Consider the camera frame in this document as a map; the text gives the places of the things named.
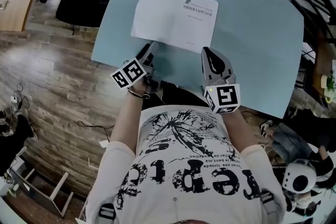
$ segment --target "wooden floor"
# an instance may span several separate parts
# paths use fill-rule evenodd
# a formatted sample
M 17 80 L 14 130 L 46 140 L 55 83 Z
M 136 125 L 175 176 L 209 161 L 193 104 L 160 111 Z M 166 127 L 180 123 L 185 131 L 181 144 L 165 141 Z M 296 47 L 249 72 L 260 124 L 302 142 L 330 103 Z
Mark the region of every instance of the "wooden floor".
M 34 7 L 32 22 L 73 28 L 55 19 L 60 0 Z M 104 149 L 104 130 L 79 127 L 77 121 L 111 126 L 115 123 L 124 94 L 109 77 L 115 68 L 90 60 L 98 29 L 75 27 L 72 37 L 38 31 L 0 32 L 0 108 L 8 107 L 18 83 L 29 99 L 29 117 L 39 137 L 27 141 L 24 157 L 45 177 L 57 182 L 69 172 L 65 186 L 87 196 Z M 328 114 L 304 92 L 296 90 L 292 106 Z M 267 118 L 244 113 L 261 143 L 259 125 Z

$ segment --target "shirt sleeve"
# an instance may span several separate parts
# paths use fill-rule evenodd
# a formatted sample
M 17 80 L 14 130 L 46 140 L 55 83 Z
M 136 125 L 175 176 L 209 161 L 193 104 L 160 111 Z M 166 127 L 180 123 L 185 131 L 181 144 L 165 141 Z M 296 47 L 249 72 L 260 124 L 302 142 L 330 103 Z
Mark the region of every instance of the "shirt sleeve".
M 113 203 L 125 175 L 130 170 L 135 154 L 124 143 L 112 141 L 101 159 L 98 176 L 86 205 L 87 223 L 95 224 L 100 207 Z
M 265 150 L 260 145 L 253 145 L 245 148 L 240 155 L 260 187 L 262 222 L 282 223 L 287 208 L 286 199 Z

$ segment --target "open book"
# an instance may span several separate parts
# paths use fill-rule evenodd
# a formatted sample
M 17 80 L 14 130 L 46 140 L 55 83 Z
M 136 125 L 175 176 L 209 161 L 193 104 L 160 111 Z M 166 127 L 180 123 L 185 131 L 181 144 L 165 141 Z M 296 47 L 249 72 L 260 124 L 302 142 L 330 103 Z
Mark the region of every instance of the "open book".
M 139 0 L 131 35 L 201 53 L 210 47 L 215 0 Z

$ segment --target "butterfly graphic on shirt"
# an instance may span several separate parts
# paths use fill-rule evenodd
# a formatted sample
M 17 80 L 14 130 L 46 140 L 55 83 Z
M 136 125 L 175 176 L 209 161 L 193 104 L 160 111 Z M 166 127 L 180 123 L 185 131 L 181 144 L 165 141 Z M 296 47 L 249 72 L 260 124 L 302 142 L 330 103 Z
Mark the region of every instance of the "butterfly graphic on shirt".
M 219 137 L 211 132 L 216 127 L 215 124 L 206 120 L 202 113 L 197 113 L 193 110 L 179 111 L 176 116 L 169 116 L 168 113 L 164 112 L 152 117 L 149 123 L 153 126 L 153 129 L 146 140 L 153 139 L 159 133 L 170 131 L 177 141 L 192 152 L 213 157 L 213 152 L 208 150 L 207 146 L 203 144 L 203 136 L 199 135 L 200 133 L 207 133 L 209 137 L 227 144 L 229 148 L 232 147 L 226 137 Z M 233 147 L 230 152 L 235 156 Z

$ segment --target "white paper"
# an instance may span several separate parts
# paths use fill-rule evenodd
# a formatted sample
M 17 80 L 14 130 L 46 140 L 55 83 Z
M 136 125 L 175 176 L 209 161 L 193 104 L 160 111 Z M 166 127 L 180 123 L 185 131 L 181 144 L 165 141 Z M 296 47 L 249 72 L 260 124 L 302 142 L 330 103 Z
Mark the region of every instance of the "white paper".
M 217 10 L 215 0 L 139 0 L 131 36 L 201 53 L 211 45 Z

